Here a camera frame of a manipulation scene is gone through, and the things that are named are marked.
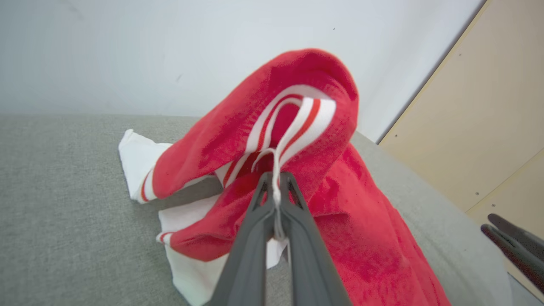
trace gray fabric surface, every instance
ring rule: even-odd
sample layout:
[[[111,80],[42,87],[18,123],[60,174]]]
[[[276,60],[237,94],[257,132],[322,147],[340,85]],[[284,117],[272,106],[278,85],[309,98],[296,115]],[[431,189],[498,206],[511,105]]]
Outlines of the gray fabric surface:
[[[221,191],[216,180],[167,200],[130,201],[117,145],[128,128],[175,142],[184,117],[0,116],[0,304],[186,305],[157,211]],[[353,144],[400,211],[452,305],[511,305],[497,250],[416,174],[360,134]],[[288,264],[267,275],[267,305],[290,305]]]

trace white cloth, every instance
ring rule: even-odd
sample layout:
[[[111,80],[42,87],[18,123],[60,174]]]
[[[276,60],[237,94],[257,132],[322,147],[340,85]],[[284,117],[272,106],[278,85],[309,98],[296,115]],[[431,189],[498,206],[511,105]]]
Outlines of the white cloth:
[[[155,143],[133,130],[125,132],[119,143],[119,156],[121,157],[131,199],[137,200],[138,188],[144,177],[155,165],[161,154],[170,146],[171,144],[168,143]],[[205,178],[193,180],[184,187],[193,185]],[[218,198],[219,196],[215,195],[190,204],[159,211],[162,232],[157,238],[164,236],[165,233],[179,231],[202,220]],[[273,238],[268,241],[267,268],[272,268],[278,264],[286,245],[287,241],[279,242]],[[192,306],[201,306],[208,302],[219,280],[228,254],[205,262],[180,254],[170,248],[167,243],[165,243],[164,248],[176,289]]]

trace white stripe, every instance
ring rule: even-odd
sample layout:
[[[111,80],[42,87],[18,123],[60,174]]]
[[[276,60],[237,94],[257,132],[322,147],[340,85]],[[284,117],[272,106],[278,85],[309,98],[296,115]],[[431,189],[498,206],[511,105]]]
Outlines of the white stripe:
[[[280,99],[285,97],[286,95],[290,94],[298,94],[303,97],[311,97],[316,99],[331,99],[327,95],[325,95],[321,90],[314,88],[312,86],[308,85],[293,85],[290,86],[282,92],[280,92],[268,105],[264,108],[261,115],[259,115],[259,118],[257,118],[257,121],[255,121],[255,124],[253,125],[251,132],[248,136],[248,143],[246,144],[245,152],[246,153],[252,153],[258,150],[259,145],[259,137],[261,136],[261,130],[264,127],[264,122],[266,121],[268,115],[274,108],[274,105],[278,103]]]
[[[233,162],[228,162],[215,171],[215,175],[217,175],[217,178],[221,182],[221,185],[223,185],[223,179],[225,179],[225,175],[227,175],[227,171],[230,168],[231,163]]]
[[[169,232],[168,234],[165,234],[164,232],[160,233],[157,235],[157,237],[155,238],[155,240],[158,242],[158,243],[162,243],[162,244],[165,244],[167,246],[170,245],[170,237],[172,237],[174,233],[173,232]],[[160,240],[160,237],[164,235],[164,238],[163,240],[161,241]]]
[[[249,157],[249,154],[242,155],[242,157],[238,160],[238,162],[236,163],[236,166],[232,170],[231,176],[228,177],[227,184],[225,184],[224,187],[230,185],[236,179],[236,176],[238,176],[238,172],[240,171],[240,169],[242,168],[242,166],[244,165],[248,157]]]
[[[274,110],[274,113],[272,114],[272,117],[270,117],[270,121],[268,122],[268,125],[266,127],[267,130],[266,130],[266,133],[264,134],[263,147],[260,148],[260,150],[267,149],[270,146],[270,141],[272,139],[272,129],[274,128],[274,124],[276,123],[277,115],[280,112],[281,108],[283,106],[285,106],[286,104],[288,104],[288,103],[295,104],[296,106],[300,107],[300,105],[302,104],[302,101],[300,101],[297,98],[288,98],[288,99],[283,100],[278,105],[278,107],[276,107],[276,109]]]
[[[285,134],[281,138],[280,142],[277,144],[276,153],[281,156],[283,150],[285,149],[287,143],[293,138],[296,133],[300,130],[300,128],[303,126],[304,122],[306,121],[306,118],[310,115],[310,111],[312,110],[313,106],[313,98],[305,97],[302,100],[302,105],[300,106],[300,109],[298,113],[296,114],[295,119],[289,125],[289,128],[287,131],[285,131]]]
[[[321,134],[327,129],[329,124],[332,122],[332,118],[335,115],[335,111],[336,111],[335,101],[321,99],[319,111],[312,125],[310,125],[308,130],[304,134],[302,134],[299,137],[299,139],[297,139],[294,143],[292,143],[291,146],[287,149],[287,151],[285,151],[285,153],[283,153],[283,156],[280,159],[280,167],[283,166],[291,157],[296,155],[298,152],[300,152],[306,146],[308,146],[314,140],[316,140],[319,136],[321,136]]]

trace white wall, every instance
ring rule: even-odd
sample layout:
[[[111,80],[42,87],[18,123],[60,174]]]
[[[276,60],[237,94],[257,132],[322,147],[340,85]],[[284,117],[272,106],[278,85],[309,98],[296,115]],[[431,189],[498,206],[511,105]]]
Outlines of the white wall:
[[[350,69],[376,141],[481,0],[2,0],[0,113],[202,116],[281,52]]]

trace garment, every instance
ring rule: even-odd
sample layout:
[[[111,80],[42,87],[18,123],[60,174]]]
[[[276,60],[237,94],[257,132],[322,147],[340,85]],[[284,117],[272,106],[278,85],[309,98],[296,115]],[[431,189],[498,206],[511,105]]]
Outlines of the garment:
[[[131,197],[146,203],[216,176],[224,191],[202,219],[175,230],[165,230],[162,220],[157,237],[175,254],[224,260],[259,177],[277,157],[281,170],[295,176],[354,305],[449,305],[406,224],[349,143],[357,111],[354,81],[337,58],[314,49],[284,53],[165,148],[138,188],[129,187]],[[274,155],[262,154],[269,148]]]

